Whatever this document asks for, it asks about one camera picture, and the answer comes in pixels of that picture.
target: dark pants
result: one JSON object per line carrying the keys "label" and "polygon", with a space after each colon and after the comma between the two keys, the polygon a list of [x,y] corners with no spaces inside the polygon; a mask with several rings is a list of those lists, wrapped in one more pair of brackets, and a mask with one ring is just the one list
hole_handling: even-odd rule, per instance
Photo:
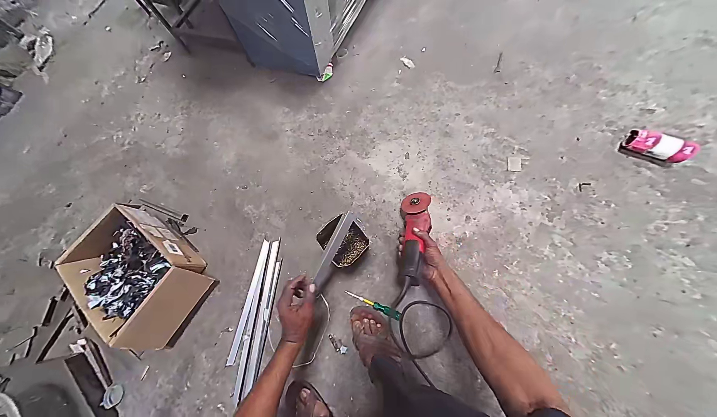
{"label": "dark pants", "polygon": [[488,417],[451,395],[410,380],[390,358],[374,356],[369,376],[382,393],[385,417]]}

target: small container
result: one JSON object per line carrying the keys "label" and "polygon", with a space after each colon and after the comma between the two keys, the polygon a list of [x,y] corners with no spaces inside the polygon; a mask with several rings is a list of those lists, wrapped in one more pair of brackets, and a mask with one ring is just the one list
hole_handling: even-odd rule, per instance
{"label": "small container", "polygon": [[[341,217],[343,217],[343,213],[329,221],[325,227],[317,233],[317,243],[320,244],[322,250],[325,250],[327,243],[330,242],[330,238],[333,236],[333,233],[335,233],[335,228],[338,227],[338,223],[341,221]],[[338,252],[333,257],[333,265],[338,268],[353,265],[353,263],[369,249],[369,243],[369,237],[366,235],[366,232],[364,232],[364,224],[357,218],[356,221],[351,224],[345,239],[338,248]]]}
{"label": "small container", "polygon": [[696,156],[701,146],[662,132],[635,129],[621,142],[620,148],[662,163],[674,164]]}

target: pink object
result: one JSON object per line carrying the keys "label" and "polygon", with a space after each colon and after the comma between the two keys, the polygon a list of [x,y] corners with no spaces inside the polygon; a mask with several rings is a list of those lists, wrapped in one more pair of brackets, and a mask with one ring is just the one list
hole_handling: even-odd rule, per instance
{"label": "pink object", "polygon": [[669,163],[681,163],[695,156],[701,147],[695,142],[647,130],[632,130],[621,146]]}

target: cardboard box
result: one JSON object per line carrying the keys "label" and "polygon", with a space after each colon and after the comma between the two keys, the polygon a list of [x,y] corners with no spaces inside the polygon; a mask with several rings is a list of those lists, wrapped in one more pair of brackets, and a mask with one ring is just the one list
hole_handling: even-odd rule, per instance
{"label": "cardboard box", "polygon": [[[129,319],[102,320],[102,309],[88,308],[84,284],[101,270],[99,257],[111,250],[113,233],[127,220],[163,254],[172,268]],[[109,207],[55,262],[55,269],[99,336],[109,346],[134,350],[162,349],[167,345],[214,283],[212,278],[198,273],[205,267],[205,260],[159,219],[137,206],[123,204]]]}

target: hand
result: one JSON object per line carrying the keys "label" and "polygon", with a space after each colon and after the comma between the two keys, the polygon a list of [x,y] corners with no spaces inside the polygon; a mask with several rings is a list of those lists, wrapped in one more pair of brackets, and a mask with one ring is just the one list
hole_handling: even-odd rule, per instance
{"label": "hand", "polygon": [[[446,260],[444,259],[444,255],[441,253],[441,250],[438,248],[438,244],[436,241],[434,241],[428,232],[423,232],[418,229],[414,229],[413,233],[417,237],[419,237],[423,243],[425,244],[425,253],[423,256],[423,260],[425,264],[423,265],[423,278],[427,280],[433,280],[435,276],[438,274],[438,270],[446,265]],[[398,256],[402,258],[402,246],[404,245],[404,229],[400,231],[400,236],[398,238],[399,245],[397,246],[398,250]]]}
{"label": "hand", "polygon": [[309,326],[312,325],[315,310],[315,284],[307,275],[299,275],[287,281],[276,304],[281,322],[281,340],[303,344],[308,336]]}

